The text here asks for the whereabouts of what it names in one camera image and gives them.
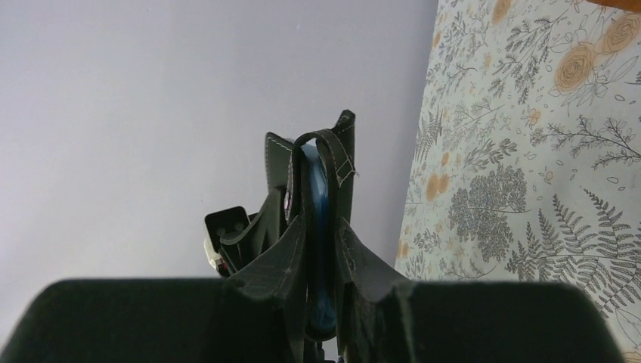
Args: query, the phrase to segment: floral fabric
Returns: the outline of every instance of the floral fabric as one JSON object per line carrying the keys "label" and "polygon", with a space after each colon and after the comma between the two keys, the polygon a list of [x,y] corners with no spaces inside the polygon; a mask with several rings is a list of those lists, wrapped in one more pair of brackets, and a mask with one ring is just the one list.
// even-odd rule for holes
{"label": "floral fabric", "polygon": [[641,360],[641,14],[441,0],[396,269],[562,281]]}

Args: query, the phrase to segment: gray botanical print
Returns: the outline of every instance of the gray botanical print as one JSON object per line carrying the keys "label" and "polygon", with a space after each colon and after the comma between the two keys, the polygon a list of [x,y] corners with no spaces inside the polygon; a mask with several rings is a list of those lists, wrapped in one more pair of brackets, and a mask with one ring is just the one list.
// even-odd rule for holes
{"label": "gray botanical print", "polygon": [[440,0],[396,269],[588,294],[641,361],[641,14]]}
{"label": "gray botanical print", "polygon": [[521,169],[499,164],[496,172],[474,177],[469,190],[452,197],[450,224],[462,240],[476,239],[483,261],[501,260],[514,241],[508,215],[525,213],[527,185]]}
{"label": "gray botanical print", "polygon": [[594,169],[610,163],[632,166],[633,163],[641,161],[641,154],[631,146],[636,134],[631,127],[627,127],[625,121],[608,117],[598,129],[593,127],[593,119],[583,115],[580,115],[577,121],[578,127],[574,131],[566,130],[559,124],[550,124],[545,133],[543,129],[537,129],[532,133],[531,143],[536,146],[551,138],[555,141],[552,145],[554,150],[561,150],[570,145],[570,154],[575,159],[583,150],[605,149],[605,152],[600,153],[593,161]]}
{"label": "gray botanical print", "polygon": [[562,281],[589,293],[604,317],[615,309],[641,300],[641,238],[621,222],[623,212],[587,189],[599,224],[582,222],[584,216],[553,195],[554,218],[538,212],[540,238],[530,222],[526,244],[512,251],[506,270],[525,281]]}

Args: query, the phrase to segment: blue object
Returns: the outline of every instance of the blue object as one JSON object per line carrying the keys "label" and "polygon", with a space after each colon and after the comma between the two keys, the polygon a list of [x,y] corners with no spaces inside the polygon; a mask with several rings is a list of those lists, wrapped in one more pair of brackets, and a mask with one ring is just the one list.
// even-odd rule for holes
{"label": "blue object", "polygon": [[311,326],[319,331],[329,331],[336,326],[336,312],[327,294],[325,285],[325,274],[327,264],[323,261],[325,249],[327,248],[327,206],[329,204],[329,193],[327,191],[327,177],[321,156],[318,149],[311,144],[302,146],[302,150],[309,161],[310,166],[310,189],[312,203],[314,204],[314,217],[317,227],[316,235],[316,305],[311,310]]}

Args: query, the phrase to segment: white stitching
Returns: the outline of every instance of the white stitching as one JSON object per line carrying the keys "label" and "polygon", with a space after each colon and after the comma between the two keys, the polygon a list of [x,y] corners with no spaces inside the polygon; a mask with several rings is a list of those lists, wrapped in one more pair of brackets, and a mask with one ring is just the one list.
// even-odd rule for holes
{"label": "white stitching", "polygon": [[[296,233],[296,244],[294,245],[294,254],[293,254],[293,255],[292,255],[292,257],[290,258],[290,263],[289,263],[289,264],[287,264],[287,269],[288,269],[288,270],[290,269],[290,267],[291,267],[291,265],[292,265],[292,262],[294,261],[294,257],[296,257],[296,249],[298,249],[298,247],[299,247],[300,235],[301,235],[301,232],[302,232],[302,226],[301,226],[301,224],[302,224],[302,222],[299,222],[299,231],[298,231],[298,233]],[[285,280],[287,279],[287,276],[288,276],[288,275],[289,275],[289,274],[285,273],[285,275],[283,276],[283,278],[280,280],[280,284],[278,284],[278,288],[279,288],[279,289],[280,289],[281,287],[283,287],[283,284],[285,283]]]}
{"label": "white stitching", "polygon": [[354,123],[352,123],[350,126],[345,127],[345,128],[344,128],[344,129],[342,129],[341,131],[338,131],[336,134],[337,134],[337,135],[340,135],[340,134],[342,134],[343,132],[345,132],[345,131],[347,131],[347,130],[351,129],[352,127],[354,127]]}
{"label": "white stitching", "polygon": [[345,230],[345,229],[339,231],[339,237],[340,237],[341,242],[342,242],[342,244],[341,244],[342,256],[345,259],[347,259],[347,257],[349,256],[349,259],[351,260],[351,263],[352,263],[351,266],[348,266],[348,268],[349,268],[349,276],[351,277],[351,279],[354,282],[357,282],[358,278],[357,278],[357,276],[354,276],[354,271],[353,271],[353,269],[356,269],[356,261],[354,261],[354,257],[352,257],[351,253],[349,252],[349,249],[347,248],[347,243],[345,242],[345,233],[346,232],[347,232],[347,230]]}
{"label": "white stitching", "polygon": [[349,163],[349,168],[351,169],[351,170],[347,173],[347,175],[346,175],[344,178],[341,178],[341,177],[340,177],[340,175],[339,175],[339,170],[340,170],[340,169],[345,165],[345,163],[343,163],[343,164],[340,166],[340,168],[336,169],[336,179],[338,179],[338,181],[339,181],[339,188],[341,188],[341,187],[342,187],[342,183],[343,183],[347,178],[349,178],[349,176],[350,176],[352,173],[356,172],[356,168],[354,167],[354,164],[352,164],[352,163],[351,163],[351,159],[350,159],[350,157],[349,157],[349,154],[347,154],[347,150],[345,150],[345,146],[343,146],[343,144],[342,144],[342,142],[340,141],[339,137],[338,137],[338,136],[336,136],[336,134],[334,134],[334,133],[332,132],[332,130],[327,130],[327,131],[329,131],[329,132],[330,132],[330,134],[334,135],[334,137],[336,138],[336,141],[338,141],[338,143],[339,143],[340,147],[342,148],[342,152],[345,154],[345,158],[347,159],[345,162],[346,162],[346,163]]}
{"label": "white stitching", "polygon": [[[285,149],[285,150],[287,150],[289,152],[291,152],[292,149],[290,147],[287,147],[286,145],[283,145],[280,142],[274,140],[269,135],[267,135],[267,141],[268,142],[265,143],[265,171],[267,172],[267,182],[268,182],[268,185],[269,185],[269,175],[270,175],[270,173],[269,173],[270,172],[270,170],[269,170],[269,157],[268,157],[268,155],[269,155],[269,141],[273,142],[274,144],[282,147],[283,149]],[[290,162],[290,166],[287,168],[287,180],[289,180],[291,175],[292,175],[292,170],[291,169],[292,168],[291,168],[291,162]]]}

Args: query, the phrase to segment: white wall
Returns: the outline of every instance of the white wall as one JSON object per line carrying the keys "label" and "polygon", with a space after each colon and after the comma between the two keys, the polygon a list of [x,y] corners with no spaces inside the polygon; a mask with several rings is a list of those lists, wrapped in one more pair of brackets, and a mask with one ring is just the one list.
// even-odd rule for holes
{"label": "white wall", "polygon": [[392,263],[436,0],[0,2],[0,342],[61,278],[210,276],[263,137],[357,114],[353,225]]}

